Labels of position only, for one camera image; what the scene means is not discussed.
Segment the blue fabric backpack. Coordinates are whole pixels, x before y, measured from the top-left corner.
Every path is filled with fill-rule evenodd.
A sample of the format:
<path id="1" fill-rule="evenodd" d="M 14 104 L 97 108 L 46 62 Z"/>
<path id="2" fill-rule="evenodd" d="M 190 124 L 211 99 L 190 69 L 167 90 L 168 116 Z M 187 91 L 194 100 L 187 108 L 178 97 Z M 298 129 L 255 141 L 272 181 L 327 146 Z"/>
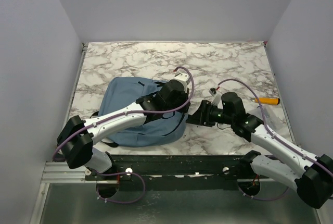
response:
<path id="1" fill-rule="evenodd" d="M 116 77 L 108 85 L 99 111 L 92 118 L 103 116 L 146 96 L 161 90 L 166 81 L 139 77 Z M 180 139 L 186 129 L 187 113 L 172 112 L 147 124 L 128 128 L 108 136 L 111 147 L 145 147 L 164 145 Z"/>

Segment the yellow handled screwdriver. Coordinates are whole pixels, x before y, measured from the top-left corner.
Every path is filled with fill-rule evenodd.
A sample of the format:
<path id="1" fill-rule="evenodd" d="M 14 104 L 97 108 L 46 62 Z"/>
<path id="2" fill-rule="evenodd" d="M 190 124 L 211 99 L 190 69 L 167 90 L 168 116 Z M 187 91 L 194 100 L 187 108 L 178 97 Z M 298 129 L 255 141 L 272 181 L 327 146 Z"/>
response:
<path id="1" fill-rule="evenodd" d="M 259 99 L 252 98 L 251 101 L 255 103 L 260 102 L 261 104 L 274 105 L 274 106 L 280 104 L 279 98 L 259 97 Z"/>

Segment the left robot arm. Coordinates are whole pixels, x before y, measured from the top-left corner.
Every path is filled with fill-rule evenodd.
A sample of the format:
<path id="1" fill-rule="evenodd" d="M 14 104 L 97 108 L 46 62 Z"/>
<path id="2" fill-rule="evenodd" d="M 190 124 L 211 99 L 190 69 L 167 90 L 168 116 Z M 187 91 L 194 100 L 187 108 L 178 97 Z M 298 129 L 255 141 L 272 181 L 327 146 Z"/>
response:
<path id="1" fill-rule="evenodd" d="M 117 77 L 108 85 L 94 118 L 71 117 L 57 138 L 70 169 L 85 166 L 105 180 L 115 175 L 112 158 L 94 146 L 105 138 L 115 146 L 146 147 L 177 141 L 185 132 L 189 79 L 157 81 Z"/>

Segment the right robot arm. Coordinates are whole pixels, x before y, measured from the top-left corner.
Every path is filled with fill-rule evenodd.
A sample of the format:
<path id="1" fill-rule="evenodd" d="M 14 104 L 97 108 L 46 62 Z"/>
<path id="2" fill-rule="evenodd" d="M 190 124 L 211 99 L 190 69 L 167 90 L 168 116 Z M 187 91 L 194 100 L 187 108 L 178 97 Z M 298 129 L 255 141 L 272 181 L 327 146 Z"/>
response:
<path id="1" fill-rule="evenodd" d="M 319 209 L 332 196 L 332 158 L 317 156 L 277 134 L 264 121 L 245 111 L 242 99 L 234 92 L 215 95 L 222 108 L 202 100 L 188 124 L 213 127 L 217 123 L 230 125 L 233 132 L 269 151 L 272 160 L 259 152 L 246 154 L 239 165 L 240 174 L 251 178 L 255 174 L 269 177 L 296 191 L 300 199 Z"/>

